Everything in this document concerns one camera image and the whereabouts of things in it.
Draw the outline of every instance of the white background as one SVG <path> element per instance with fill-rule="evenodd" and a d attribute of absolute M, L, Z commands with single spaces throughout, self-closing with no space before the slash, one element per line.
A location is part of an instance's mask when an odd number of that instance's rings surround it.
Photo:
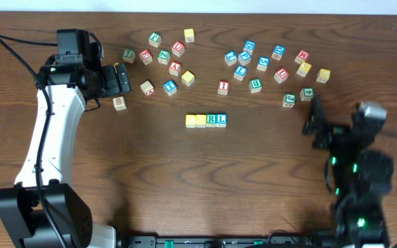
<path fill-rule="evenodd" d="M 397 0 L 0 0 L 0 10 L 397 14 Z"/>

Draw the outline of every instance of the table surface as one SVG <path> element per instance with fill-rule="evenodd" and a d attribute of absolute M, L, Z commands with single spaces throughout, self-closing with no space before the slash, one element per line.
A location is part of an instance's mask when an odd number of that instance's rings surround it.
<path fill-rule="evenodd" d="M 0 33 L 34 41 L 56 41 L 56 29 L 80 28 L 99 38 L 104 64 L 121 61 L 125 48 L 149 49 L 154 58 L 183 41 L 194 28 L 196 40 L 172 59 L 190 70 L 196 82 L 187 87 L 167 65 L 127 64 L 133 91 L 128 109 L 117 112 L 111 99 L 81 118 L 74 144 L 74 189 L 90 206 L 93 219 L 124 229 L 162 236 L 264 235 L 275 229 L 307 231 L 329 226 L 323 166 L 327 152 L 311 148 L 301 136 L 309 103 L 281 107 L 284 93 L 314 87 L 329 118 L 348 122 L 353 104 L 378 101 L 388 109 L 384 135 L 373 147 L 395 161 L 393 191 L 383 201 L 391 241 L 397 241 L 397 17 L 277 14 L 130 14 L 0 12 Z M 159 48 L 148 43 L 156 31 Z M 257 42 L 242 82 L 235 65 L 223 61 L 249 39 Z M 37 71 L 56 48 L 9 44 Z M 271 56 L 281 44 L 286 52 L 266 72 L 256 70 L 259 56 Z M 309 74 L 296 75 L 294 57 L 311 56 Z M 273 74 L 288 69 L 286 82 Z M 332 71 L 317 83 L 320 68 Z M 251 94 L 248 80 L 260 78 L 263 89 Z M 146 97 L 139 86 L 156 87 Z M 162 84 L 173 79 L 178 91 L 169 97 Z M 218 81 L 231 83 L 227 96 Z M 185 115 L 225 112 L 226 128 L 187 129 Z M 26 69 L 0 45 L 0 188 L 11 187 L 26 157 L 37 114 L 37 91 Z M 0 247 L 10 239 L 0 221 Z"/>

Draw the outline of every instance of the wood grain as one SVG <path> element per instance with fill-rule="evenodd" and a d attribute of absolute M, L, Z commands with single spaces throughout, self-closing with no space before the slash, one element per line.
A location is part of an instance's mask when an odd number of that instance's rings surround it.
<path fill-rule="evenodd" d="M 314 87 L 336 121 L 348 121 L 359 101 L 379 101 L 389 110 L 385 131 L 397 132 L 397 17 L 272 14 L 131 14 L 0 12 L 0 33 L 55 42 L 56 29 L 89 30 L 102 42 L 104 64 L 136 52 L 170 50 L 194 28 L 195 43 L 174 59 L 196 75 L 192 87 L 178 83 L 168 97 L 166 65 L 128 65 L 133 91 L 128 109 L 117 112 L 111 99 L 85 113 L 74 146 L 73 182 L 95 221 L 160 235 L 259 235 L 271 230 L 304 231 L 329 226 L 332 197 L 323 182 L 326 152 L 311 149 L 301 136 L 308 103 L 282 108 L 284 93 Z M 162 34 L 154 48 L 147 38 Z M 235 66 L 223 55 L 257 42 L 245 80 L 233 79 Z M 259 56 L 286 47 L 281 61 L 255 70 Z M 37 71 L 56 48 L 10 45 Z M 311 53 L 310 73 L 296 75 L 296 53 Z M 277 84 L 284 66 L 290 76 Z M 320 68 L 332 71 L 316 83 Z M 260 78 L 251 94 L 247 81 Z M 156 93 L 139 89 L 150 79 Z M 228 96 L 217 94 L 220 80 L 231 82 Z M 26 157 L 36 116 L 36 90 L 27 71 L 0 45 L 0 188 L 10 187 Z M 187 130 L 187 113 L 225 112 L 225 129 Z M 397 241 L 397 136 L 380 135 L 375 148 L 395 160 L 393 192 L 384 199 L 392 242 Z M 11 247 L 0 221 L 0 247 Z"/>

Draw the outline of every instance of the letter on block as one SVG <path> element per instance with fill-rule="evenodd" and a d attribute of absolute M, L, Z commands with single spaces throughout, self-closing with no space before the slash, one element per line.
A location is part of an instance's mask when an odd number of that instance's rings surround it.
<path fill-rule="evenodd" d="M 217 114 L 216 115 L 216 127 L 226 127 L 227 124 L 227 115 L 226 114 Z"/>
<path fill-rule="evenodd" d="M 284 54 L 284 51 L 286 51 L 286 48 L 281 46 L 281 45 L 276 45 L 274 52 L 272 53 L 272 58 L 276 60 L 281 60 L 281 57 Z"/>
<path fill-rule="evenodd" d="M 247 65 L 251 61 L 251 54 L 247 51 L 244 51 L 239 54 L 238 56 L 238 62 L 240 62 L 241 65 Z"/>
<path fill-rule="evenodd" d="M 253 79 L 249 82 L 249 90 L 251 93 L 260 92 L 263 85 L 260 79 Z"/>
<path fill-rule="evenodd" d="M 125 49 L 122 54 L 122 59 L 124 62 L 133 63 L 136 58 L 136 54 L 131 49 Z"/>
<path fill-rule="evenodd" d="M 307 73 L 310 71 L 310 68 L 312 67 L 311 64 L 308 62 L 302 62 L 296 73 L 300 76 L 306 77 Z"/>
<path fill-rule="evenodd" d="M 182 56 L 185 52 L 185 45 L 183 45 L 180 41 L 177 41 L 174 45 L 172 45 L 172 53 L 177 56 Z"/>
<path fill-rule="evenodd" d="M 298 55 L 295 57 L 295 62 L 301 64 L 302 62 L 306 61 L 309 58 L 309 53 L 304 50 L 301 50 Z"/>
<path fill-rule="evenodd" d="M 193 82 L 195 82 L 196 77 L 190 72 L 190 71 L 186 71 L 185 73 L 183 73 L 182 75 L 182 82 L 184 84 L 186 84 L 186 86 L 191 86 L 191 84 Z"/>
<path fill-rule="evenodd" d="M 165 89 L 165 92 L 168 94 L 168 96 L 171 96 L 177 92 L 177 85 L 175 82 L 173 82 L 173 80 L 169 80 L 163 84 L 163 89 Z"/>
<path fill-rule="evenodd" d="M 170 61 L 170 52 L 166 50 L 161 50 L 159 52 L 159 57 L 157 57 L 159 60 L 159 63 L 162 63 L 163 65 L 167 65 L 168 62 Z"/>
<path fill-rule="evenodd" d="M 255 42 L 247 40 L 245 43 L 245 47 L 243 48 L 243 51 L 249 52 L 249 54 L 252 55 L 252 53 L 254 52 L 255 45 L 256 45 Z"/>
<path fill-rule="evenodd" d="M 196 127 L 206 127 L 206 114 L 196 115 Z"/>
<path fill-rule="evenodd" d="M 148 49 L 145 49 L 144 51 L 139 53 L 139 56 L 145 65 L 152 62 L 152 55 L 151 52 L 148 51 Z"/>
<path fill-rule="evenodd" d="M 127 109 L 127 106 L 125 105 L 125 100 L 123 99 L 123 96 L 113 99 L 113 104 L 114 104 L 114 108 L 117 111 Z"/>
<path fill-rule="evenodd" d="M 182 65 L 179 62 L 173 61 L 170 65 L 170 74 L 174 76 L 178 76 Z"/>
<path fill-rule="evenodd" d="M 162 43 L 162 36 L 156 32 L 153 32 L 148 38 L 150 45 L 155 46 L 156 48 Z"/>
<path fill-rule="evenodd" d="M 319 83 L 327 83 L 330 78 L 330 71 L 326 69 L 321 69 L 316 75 L 316 81 Z"/>
<path fill-rule="evenodd" d="M 270 61 L 269 58 L 261 56 L 260 59 L 258 60 L 258 65 L 256 66 L 256 69 L 265 72 L 269 65 L 269 61 Z"/>
<path fill-rule="evenodd" d="M 274 79 L 278 82 L 278 83 L 282 83 L 284 81 L 286 81 L 286 79 L 289 77 L 289 73 L 286 71 L 285 68 L 281 68 L 278 71 L 275 72 L 275 76 Z"/>
<path fill-rule="evenodd" d="M 285 94 L 283 97 L 283 107 L 293 107 L 296 99 L 294 94 Z"/>
<path fill-rule="evenodd" d="M 145 93 L 146 96 L 153 94 L 155 91 L 154 86 L 149 81 L 141 84 L 141 90 L 143 93 Z"/>
<path fill-rule="evenodd" d="M 300 92 L 301 101 L 310 101 L 315 97 L 313 88 L 303 88 Z"/>
<path fill-rule="evenodd" d="M 245 76 L 246 76 L 246 72 L 247 72 L 247 69 L 244 68 L 243 66 L 239 65 L 235 69 L 234 78 L 242 81 L 245 78 Z"/>
<path fill-rule="evenodd" d="M 216 126 L 216 115 L 215 114 L 207 114 L 206 115 L 206 127 L 215 127 Z"/>
<path fill-rule="evenodd" d="M 196 128 L 196 115 L 195 114 L 187 114 L 185 123 L 186 123 L 186 127 Z"/>
<path fill-rule="evenodd" d="M 227 95 L 227 92 L 229 92 L 229 82 L 220 81 L 217 93 Z"/>
<path fill-rule="evenodd" d="M 228 52 L 225 55 L 225 62 L 228 66 L 234 65 L 237 62 L 237 54 L 234 51 Z"/>
<path fill-rule="evenodd" d="M 194 42 L 194 28 L 185 29 L 185 42 Z"/>

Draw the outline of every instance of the brown wooden tabletop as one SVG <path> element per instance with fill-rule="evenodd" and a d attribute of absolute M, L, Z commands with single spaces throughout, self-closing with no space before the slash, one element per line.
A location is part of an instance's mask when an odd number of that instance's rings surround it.
<path fill-rule="evenodd" d="M 313 137 L 301 136 L 309 103 L 281 107 L 284 93 L 307 86 L 320 95 L 331 120 L 348 122 L 352 105 L 364 100 L 388 109 L 385 135 L 374 147 L 394 157 L 393 191 L 383 207 L 391 241 L 397 241 L 397 17 L 0 12 L 0 33 L 8 36 L 56 42 L 59 28 L 95 33 L 105 65 L 121 61 L 125 48 L 149 49 L 154 57 L 149 65 L 139 57 L 127 64 L 133 87 L 125 95 L 127 110 L 117 112 L 112 99 L 102 99 L 102 108 L 83 114 L 79 123 L 72 177 L 95 221 L 162 236 L 329 227 L 334 197 L 323 180 L 328 153 L 312 149 Z M 180 58 L 171 55 L 182 72 L 196 75 L 191 87 L 156 60 L 160 49 L 184 41 L 185 28 L 194 28 L 195 42 L 186 43 Z M 153 31 L 162 34 L 159 48 L 148 43 Z M 247 39 L 257 45 L 240 82 L 223 56 L 241 52 Z M 35 71 L 57 52 L 8 43 Z M 286 47 L 281 61 L 256 70 L 259 56 L 270 57 L 276 44 Z M 296 75 L 294 62 L 301 49 L 311 54 L 305 78 Z M 281 66 L 290 76 L 278 84 L 273 74 Z M 332 71 L 327 84 L 315 80 L 320 68 Z M 248 80 L 254 78 L 263 89 L 251 94 Z M 139 87 L 147 79 L 156 87 L 150 97 Z M 171 97 L 162 88 L 170 79 L 178 84 Z M 217 94 L 220 80 L 231 83 L 227 96 Z M 186 114 L 209 112 L 227 113 L 227 127 L 185 128 Z M 36 114 L 32 77 L 0 45 L 0 188 L 11 187 L 22 167 Z M 1 221 L 0 247 L 11 247 Z"/>

